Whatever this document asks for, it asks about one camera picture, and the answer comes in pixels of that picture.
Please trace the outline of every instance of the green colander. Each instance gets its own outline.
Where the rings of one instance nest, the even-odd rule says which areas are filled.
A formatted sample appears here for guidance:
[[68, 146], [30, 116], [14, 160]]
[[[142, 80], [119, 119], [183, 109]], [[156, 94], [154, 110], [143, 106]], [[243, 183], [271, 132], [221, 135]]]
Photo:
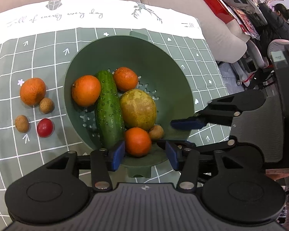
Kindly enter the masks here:
[[[65, 75], [64, 102], [66, 113], [79, 137], [91, 149], [101, 148], [96, 131], [94, 108], [79, 107], [71, 97], [71, 87], [83, 75], [100, 70], [114, 72], [129, 67], [139, 76], [137, 88], [147, 92], [157, 107], [156, 123], [165, 139], [185, 140], [189, 131], [170, 126], [173, 119], [192, 116], [193, 95], [180, 67], [162, 49], [147, 41], [147, 36], [131, 31], [129, 36], [108, 36], [83, 47], [73, 58]], [[153, 144], [150, 153], [141, 158], [125, 156], [122, 165], [129, 177], [151, 177], [151, 167], [167, 160], [165, 152]]]

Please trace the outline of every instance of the table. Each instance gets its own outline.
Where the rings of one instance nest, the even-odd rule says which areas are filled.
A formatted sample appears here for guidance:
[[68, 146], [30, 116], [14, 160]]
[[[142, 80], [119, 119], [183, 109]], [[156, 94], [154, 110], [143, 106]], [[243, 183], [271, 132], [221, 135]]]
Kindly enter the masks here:
[[[148, 5], [134, 16], [137, 6], [119, 0], [53, 0], [0, 14], [0, 230], [11, 222], [4, 193], [13, 181], [68, 150], [78, 155], [91, 152], [76, 135], [63, 101], [66, 69], [73, 56], [91, 41], [128, 35], [131, 30], [147, 35], [181, 67], [193, 92], [195, 112], [209, 100], [228, 94], [195, 18]], [[31, 77], [46, 83], [46, 96], [55, 103], [52, 113], [43, 115], [38, 107], [21, 102], [19, 89]], [[14, 126], [18, 115], [29, 119], [27, 134], [19, 133]], [[55, 132], [39, 138], [36, 125], [45, 117], [54, 122]], [[188, 140], [204, 145], [227, 140], [229, 133], [229, 127], [208, 124], [191, 131]], [[123, 167], [110, 174], [114, 184], [176, 184], [179, 178], [168, 161], [152, 167], [151, 178], [128, 178]], [[89, 171], [81, 171], [79, 178], [90, 185]]]

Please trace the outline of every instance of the woman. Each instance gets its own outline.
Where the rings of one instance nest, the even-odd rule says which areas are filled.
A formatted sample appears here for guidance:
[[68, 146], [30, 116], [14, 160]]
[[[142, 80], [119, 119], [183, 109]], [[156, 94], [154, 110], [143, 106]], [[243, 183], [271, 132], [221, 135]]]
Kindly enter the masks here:
[[259, 50], [262, 56], [267, 57], [267, 48], [271, 41], [284, 39], [289, 41], [289, 9], [277, 3], [274, 12], [265, 4], [260, 3], [259, 9], [267, 20], [267, 25], [260, 29]]

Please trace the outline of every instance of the white chair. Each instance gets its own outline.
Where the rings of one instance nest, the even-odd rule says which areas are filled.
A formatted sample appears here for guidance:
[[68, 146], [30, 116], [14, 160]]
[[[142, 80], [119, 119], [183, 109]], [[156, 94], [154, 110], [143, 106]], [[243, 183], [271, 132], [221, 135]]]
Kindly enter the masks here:
[[[263, 57], [258, 49], [258, 47], [254, 44], [253, 41], [249, 40], [247, 43], [247, 54], [249, 57], [245, 58], [245, 62], [249, 63], [253, 61], [255, 66], [255, 71], [248, 72], [248, 67], [246, 67], [241, 60], [232, 64], [232, 67], [235, 73], [238, 76], [237, 85], [241, 85], [242, 83], [248, 88], [253, 89], [255, 84], [260, 84], [265, 82], [270, 72], [268, 69], [265, 68], [269, 67], [269, 61], [266, 57]], [[289, 44], [289, 41], [283, 39], [273, 40], [268, 47], [267, 53], [269, 58], [271, 59], [271, 52], [274, 51], [284, 51], [285, 45]]]
[[284, 39], [277, 39], [277, 40], [273, 40], [271, 41], [271, 43], [269, 44], [269, 47], [267, 48], [267, 55], [270, 59], [272, 59], [271, 53], [272, 52], [276, 52], [276, 51], [284, 51], [285, 50], [285, 45], [288, 45], [289, 41], [288, 40], [284, 40]]

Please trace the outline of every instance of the red tomato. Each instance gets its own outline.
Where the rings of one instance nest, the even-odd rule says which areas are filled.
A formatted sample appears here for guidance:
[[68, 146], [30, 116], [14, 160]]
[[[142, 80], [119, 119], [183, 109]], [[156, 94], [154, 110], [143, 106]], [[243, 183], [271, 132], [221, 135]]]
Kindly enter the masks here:
[[51, 135], [52, 131], [54, 129], [54, 124], [52, 121], [48, 118], [44, 118], [40, 120], [37, 126], [37, 131], [39, 137], [48, 137]]

